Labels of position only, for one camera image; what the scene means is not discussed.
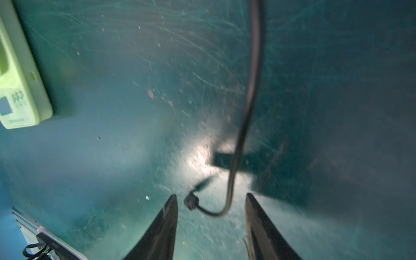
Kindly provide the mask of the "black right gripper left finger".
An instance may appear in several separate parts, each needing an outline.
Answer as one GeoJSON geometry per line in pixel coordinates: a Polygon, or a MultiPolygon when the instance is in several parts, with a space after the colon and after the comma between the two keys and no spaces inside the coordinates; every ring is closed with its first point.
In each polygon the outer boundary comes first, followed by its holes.
{"type": "Polygon", "coordinates": [[[178,223],[178,201],[171,195],[126,260],[171,260],[178,223]]]}

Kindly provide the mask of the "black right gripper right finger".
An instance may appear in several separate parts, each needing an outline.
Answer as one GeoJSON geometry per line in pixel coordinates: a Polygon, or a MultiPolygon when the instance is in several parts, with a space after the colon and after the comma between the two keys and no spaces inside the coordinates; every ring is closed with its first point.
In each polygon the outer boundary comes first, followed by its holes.
{"type": "Polygon", "coordinates": [[[245,199],[245,217],[250,260],[301,260],[251,193],[245,199]]]}

